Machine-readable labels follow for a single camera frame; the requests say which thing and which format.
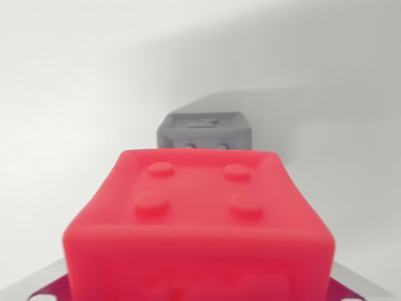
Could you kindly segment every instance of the white backdrop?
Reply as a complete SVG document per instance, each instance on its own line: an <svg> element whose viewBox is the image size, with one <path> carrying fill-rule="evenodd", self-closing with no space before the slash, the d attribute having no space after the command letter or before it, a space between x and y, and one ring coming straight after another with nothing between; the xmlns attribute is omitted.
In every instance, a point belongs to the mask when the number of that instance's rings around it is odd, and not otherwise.
<svg viewBox="0 0 401 301"><path fill-rule="evenodd" d="M401 295L400 32L396 0L0 0L0 288L184 107L244 112L336 260Z"/></svg>

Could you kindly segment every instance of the table surface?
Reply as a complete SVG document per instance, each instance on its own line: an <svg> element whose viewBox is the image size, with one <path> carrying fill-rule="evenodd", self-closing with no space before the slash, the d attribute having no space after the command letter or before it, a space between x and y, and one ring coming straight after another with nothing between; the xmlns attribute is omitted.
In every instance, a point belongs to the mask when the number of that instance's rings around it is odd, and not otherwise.
<svg viewBox="0 0 401 301"><path fill-rule="evenodd" d="M0 2L0 288L165 115L241 111L336 238L401 295L400 1Z"/></svg>

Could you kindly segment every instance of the gray cube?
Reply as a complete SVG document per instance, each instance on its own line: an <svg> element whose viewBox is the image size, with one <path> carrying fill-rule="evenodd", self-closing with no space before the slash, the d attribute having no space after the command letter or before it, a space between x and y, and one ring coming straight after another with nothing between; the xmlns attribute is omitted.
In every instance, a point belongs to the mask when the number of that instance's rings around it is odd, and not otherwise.
<svg viewBox="0 0 401 301"><path fill-rule="evenodd" d="M157 146L252 149L252 130L239 112L171 113L157 130Z"/></svg>

